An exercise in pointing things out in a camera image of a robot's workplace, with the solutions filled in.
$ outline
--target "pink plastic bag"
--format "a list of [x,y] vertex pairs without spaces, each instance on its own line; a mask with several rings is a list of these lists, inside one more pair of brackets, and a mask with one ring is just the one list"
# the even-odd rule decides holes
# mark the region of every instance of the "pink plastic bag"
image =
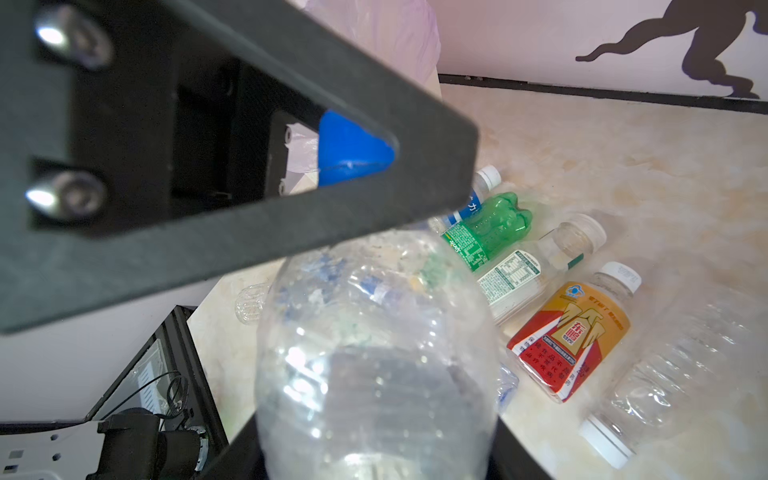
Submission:
[[309,0],[304,11],[419,84],[435,70],[440,37],[426,0]]

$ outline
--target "orange bottle label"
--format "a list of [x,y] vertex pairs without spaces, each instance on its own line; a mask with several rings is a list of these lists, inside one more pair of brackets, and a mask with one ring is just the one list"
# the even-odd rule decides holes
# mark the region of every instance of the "orange bottle label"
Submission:
[[566,283],[507,348],[565,402],[629,330],[627,314],[583,283]]

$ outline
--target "green plastic bottle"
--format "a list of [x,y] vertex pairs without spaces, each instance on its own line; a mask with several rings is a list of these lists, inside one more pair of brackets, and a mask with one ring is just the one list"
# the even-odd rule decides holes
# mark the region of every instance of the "green plastic bottle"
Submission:
[[480,210],[458,222],[442,237],[474,272],[531,230],[533,214],[518,208],[512,192],[487,199]]

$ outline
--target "screw head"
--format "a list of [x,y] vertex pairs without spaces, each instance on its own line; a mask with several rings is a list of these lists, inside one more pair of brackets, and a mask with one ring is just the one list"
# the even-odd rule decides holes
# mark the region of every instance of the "screw head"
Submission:
[[92,218],[107,200],[107,189],[86,171],[61,170],[43,175],[26,192],[38,212],[60,222]]
[[35,34],[59,58],[100,70],[114,60],[107,32],[90,16],[69,4],[41,7],[35,16]]

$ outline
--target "white bottle cap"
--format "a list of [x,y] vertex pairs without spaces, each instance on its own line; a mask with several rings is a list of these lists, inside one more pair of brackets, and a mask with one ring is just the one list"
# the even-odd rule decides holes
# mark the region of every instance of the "white bottle cap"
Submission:
[[605,233],[603,226],[600,225],[600,222],[589,215],[574,214],[565,223],[570,223],[589,237],[589,240],[592,242],[592,253],[597,252],[600,247],[605,245],[608,239],[608,235]]
[[502,184],[502,175],[493,165],[488,165],[478,170],[478,174],[488,186],[488,191],[493,190]]
[[619,437],[603,422],[590,415],[579,427],[578,434],[587,439],[595,450],[603,455],[608,463],[615,469],[619,469],[634,455]]
[[606,263],[600,269],[600,273],[610,275],[622,282],[632,293],[637,292],[637,289],[643,283],[643,279],[640,278],[636,271],[619,262]]

